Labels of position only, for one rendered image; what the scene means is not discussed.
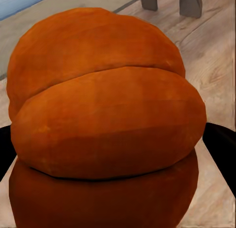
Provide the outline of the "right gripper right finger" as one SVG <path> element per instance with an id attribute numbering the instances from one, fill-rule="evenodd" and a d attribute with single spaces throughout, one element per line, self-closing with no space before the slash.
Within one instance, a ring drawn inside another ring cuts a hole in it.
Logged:
<path id="1" fill-rule="evenodd" d="M 236 132 L 206 123 L 203 141 L 236 198 Z"/>

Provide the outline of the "pumpkin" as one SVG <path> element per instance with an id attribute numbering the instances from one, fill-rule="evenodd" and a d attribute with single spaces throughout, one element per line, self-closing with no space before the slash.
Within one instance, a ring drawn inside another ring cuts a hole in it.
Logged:
<path id="1" fill-rule="evenodd" d="M 17 228 L 176 228 L 207 113 L 152 23 L 77 7 L 31 27 L 7 68 Z"/>

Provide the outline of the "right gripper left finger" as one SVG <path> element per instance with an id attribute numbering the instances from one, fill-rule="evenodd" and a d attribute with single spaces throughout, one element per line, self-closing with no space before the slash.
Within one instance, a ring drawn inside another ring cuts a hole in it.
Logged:
<path id="1" fill-rule="evenodd" d="M 0 128 L 0 181 L 10 168 L 17 154 L 11 142 L 10 125 Z"/>

